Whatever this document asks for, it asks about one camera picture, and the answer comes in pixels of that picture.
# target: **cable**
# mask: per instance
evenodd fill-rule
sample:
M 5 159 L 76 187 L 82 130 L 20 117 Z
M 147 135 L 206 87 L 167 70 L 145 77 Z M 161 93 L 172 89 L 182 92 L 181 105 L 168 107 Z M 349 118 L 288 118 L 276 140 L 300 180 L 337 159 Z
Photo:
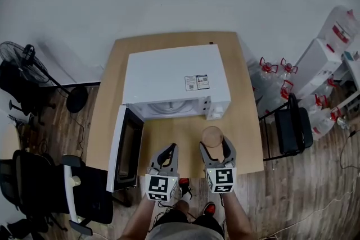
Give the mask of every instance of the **cable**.
M 53 86 L 53 87 L 57 87 L 57 85 L 55 85 L 53 81 L 51 81 L 51 83 L 52 83 L 52 86 Z M 67 99 L 68 97 L 67 97 L 67 96 L 62 95 L 58 89 L 60 89 L 60 88 L 59 88 L 59 87 L 58 87 L 58 88 L 56 88 L 56 91 L 58 92 L 58 94 L 60 94 L 61 96 L 63 96 L 64 98 L 66 98 L 66 99 Z
M 301 221 L 299 221 L 299 222 L 296 222 L 296 223 L 294 223 L 294 224 L 292 224 L 292 225 L 290 225 L 290 226 L 288 226 L 288 227 L 286 227 L 286 228 L 283 228 L 283 229 L 281 229 L 281 230 L 279 230 L 279 231 L 271 234 L 271 235 L 268 236 L 268 237 L 260 238 L 259 240 L 269 239 L 269 237 L 274 236 L 275 234 L 277 234 L 277 233 L 279 233 L 279 232 L 281 232 L 281 231 L 284 231 L 284 230 L 289 229 L 289 228 L 291 228 L 291 227 L 293 227 L 293 226 L 295 226 L 295 225 L 298 225 L 299 223 L 301 223 L 301 222 L 305 221 L 306 219 L 308 219 L 308 218 L 309 218 L 311 215 L 313 215 L 315 212 L 320 212 L 320 211 L 325 210 L 325 209 L 328 208 L 328 207 L 330 206 L 330 204 L 333 203 L 334 201 L 340 202 L 347 194 L 352 194 L 352 193 L 355 191 L 355 182 L 356 182 L 356 180 L 357 180 L 358 177 L 360 177 L 360 174 L 358 174 L 358 175 L 354 178 L 354 180 L 353 180 L 353 190 L 352 190 L 351 192 L 348 192 L 348 191 L 347 191 L 344 195 L 342 195 L 342 197 L 341 197 L 340 199 L 334 198 L 333 200 L 331 200 L 331 201 L 325 206 L 325 208 L 319 209 L 319 210 L 315 210 L 315 211 L 311 212 L 308 216 L 306 216 L 303 220 L 301 220 Z
M 82 135 L 81 135 L 81 141 L 79 142 L 79 145 L 80 145 L 80 148 L 82 149 L 82 152 L 81 152 L 81 155 L 80 155 L 80 158 L 83 156 L 83 153 L 84 153 L 84 148 L 82 147 L 81 143 L 82 141 L 84 140 L 84 131 L 85 131 L 85 128 L 84 126 L 82 126 L 80 123 L 77 122 L 77 120 L 75 118 L 72 117 L 72 113 L 70 113 L 70 117 L 71 119 L 73 119 L 82 129 Z
M 224 234 L 225 234 L 225 223 L 226 223 L 226 218 L 224 219 L 223 224 L 221 225 L 221 227 L 223 228 Z
M 220 199 L 221 199 L 221 206 L 223 206 L 225 208 L 224 201 L 223 201 L 223 193 L 220 193 Z
M 159 216 L 168 213 L 171 209 L 174 209 L 174 206 L 175 206 L 175 205 L 173 205 L 173 206 L 164 205 L 164 204 L 161 203 L 161 201 L 159 201 L 159 202 L 157 203 L 157 206 L 160 207 L 160 208 L 166 207 L 166 210 L 160 212 L 159 214 L 157 214 L 157 215 L 155 216 L 155 218 L 154 218 L 154 223 L 152 224 L 152 229 L 154 228 L 155 223 L 158 221 Z M 195 218 L 191 213 L 188 212 L 188 214 L 189 214 L 192 218 L 194 218 L 194 219 L 196 220 L 196 218 Z
M 341 158 L 343 156 L 343 152 L 344 152 L 344 149 L 346 147 L 346 145 L 348 144 L 348 140 L 349 138 L 351 138 L 352 136 L 354 136 L 356 133 L 358 133 L 360 130 L 356 130 L 356 131 L 352 131 L 350 133 L 350 135 L 347 137 L 347 139 L 345 140 L 345 144 L 343 146 L 343 149 L 341 149 L 341 153 L 340 153 L 340 167 L 341 169 L 347 169 L 347 168 L 355 168 L 355 169 L 360 169 L 360 167 L 356 167 L 356 166 L 353 166 L 353 165 L 349 165 L 349 166 L 346 166 L 346 167 L 343 167 L 343 165 L 341 164 Z
M 355 168 L 355 169 L 360 169 L 360 167 L 356 167 L 356 166 L 353 166 L 353 165 L 349 165 L 349 166 L 343 167 L 342 164 L 341 164 L 341 157 L 342 157 L 342 155 L 343 155 L 344 148 L 345 148 L 345 146 L 347 145 L 348 139 L 351 138 L 352 136 L 354 136 L 355 134 L 357 134 L 359 131 L 360 131 L 360 130 L 352 131 L 352 132 L 350 133 L 350 135 L 347 137 L 347 139 L 345 140 L 345 145 L 343 146 L 343 149 L 341 149 L 340 161 L 339 161 L 339 162 L 340 162 L 340 167 L 341 167 L 341 169 L 346 169 L 346 168 L 350 168 L 350 167 L 351 167 L 351 168 Z M 279 230 L 279 231 L 271 234 L 271 235 L 268 236 L 268 237 L 260 238 L 259 240 L 271 239 L 271 238 L 275 238 L 275 237 L 276 237 L 276 239 L 278 239 L 275 234 L 277 234 L 277 233 L 279 233 L 279 232 L 281 232 L 281 231 L 284 231 L 284 230 L 286 230 L 286 229 L 289 229 L 289 228 L 291 228 L 291 227 L 293 227 L 293 226 L 295 226 L 295 225 L 298 225 L 299 223 L 307 220 L 311 215 L 313 215 L 313 214 L 316 213 L 316 212 L 320 212 L 320 211 L 323 211 L 323 210 L 327 209 L 334 201 L 335 201 L 335 202 L 340 202 L 341 200 L 343 200 L 343 198 L 344 198 L 347 194 L 352 194 L 352 193 L 354 193 L 354 191 L 355 191 L 355 189 L 356 189 L 356 187 L 355 187 L 355 182 L 356 182 L 356 180 L 357 180 L 358 177 L 360 177 L 360 173 L 353 179 L 353 189 L 352 189 L 351 192 L 347 191 L 344 195 L 342 195 L 342 197 L 341 197 L 340 199 L 334 198 L 333 200 L 331 200 L 323 209 L 315 210 L 315 211 L 311 212 L 308 216 L 306 216 L 303 220 L 298 221 L 298 222 L 296 222 L 296 223 L 294 223 L 294 224 L 292 224 L 292 225 L 290 225 L 290 226 L 288 226 L 288 227 L 286 227 L 286 228 L 283 228 L 283 229 L 281 229 L 281 230 Z
M 46 141 L 45 138 L 42 139 L 42 140 L 39 142 L 39 145 L 38 145 L 38 146 L 40 147 L 40 151 L 41 151 L 42 154 L 44 154 L 44 153 L 47 152 L 48 144 L 47 144 L 47 141 Z

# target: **fan stand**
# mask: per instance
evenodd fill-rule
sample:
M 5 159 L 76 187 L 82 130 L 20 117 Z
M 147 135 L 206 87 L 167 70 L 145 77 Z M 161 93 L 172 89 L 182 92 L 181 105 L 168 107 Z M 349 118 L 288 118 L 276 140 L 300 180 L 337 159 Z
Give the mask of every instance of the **fan stand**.
M 65 87 L 63 87 L 59 82 L 57 82 L 50 74 L 38 65 L 36 62 L 33 63 L 44 75 L 46 75 L 52 82 L 54 82 L 62 91 L 67 94 L 66 108 L 70 113 L 78 113 L 82 108 L 84 108 L 88 100 L 88 91 L 85 87 L 75 87 L 71 92 L 69 92 Z

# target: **human arm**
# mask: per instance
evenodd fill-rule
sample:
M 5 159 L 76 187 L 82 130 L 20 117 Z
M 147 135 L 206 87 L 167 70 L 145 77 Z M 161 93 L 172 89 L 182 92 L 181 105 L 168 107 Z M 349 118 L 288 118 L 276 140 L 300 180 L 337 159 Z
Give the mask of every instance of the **human arm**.
M 119 240 L 144 240 L 149 231 L 154 206 L 155 201 L 144 195 Z
M 222 194 L 227 232 L 231 240 L 253 240 L 250 221 L 241 207 L 235 192 Z

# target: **shorts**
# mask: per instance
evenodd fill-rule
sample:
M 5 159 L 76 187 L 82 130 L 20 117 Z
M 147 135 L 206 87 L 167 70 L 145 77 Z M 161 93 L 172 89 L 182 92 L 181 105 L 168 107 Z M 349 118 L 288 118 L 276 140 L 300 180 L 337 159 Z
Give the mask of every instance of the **shorts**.
M 182 222 L 189 223 L 186 215 L 180 210 L 171 209 L 169 212 L 165 213 L 158 221 L 156 221 L 154 227 L 171 222 Z M 216 219 L 209 215 L 201 215 L 191 224 L 203 226 L 218 232 L 224 238 L 224 230 L 221 228 Z

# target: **electric fan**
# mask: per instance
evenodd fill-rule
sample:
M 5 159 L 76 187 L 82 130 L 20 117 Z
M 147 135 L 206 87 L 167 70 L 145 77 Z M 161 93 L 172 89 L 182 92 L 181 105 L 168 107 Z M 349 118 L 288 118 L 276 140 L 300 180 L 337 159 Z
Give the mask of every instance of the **electric fan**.
M 0 57 L 3 61 L 17 66 L 24 79 L 34 83 L 47 83 L 52 81 L 57 87 L 67 94 L 66 108 L 71 113 L 79 112 L 86 104 L 88 92 L 85 87 L 75 87 L 71 92 L 65 89 L 50 74 L 44 65 L 35 57 L 34 46 L 28 44 L 24 47 L 13 43 L 0 44 Z

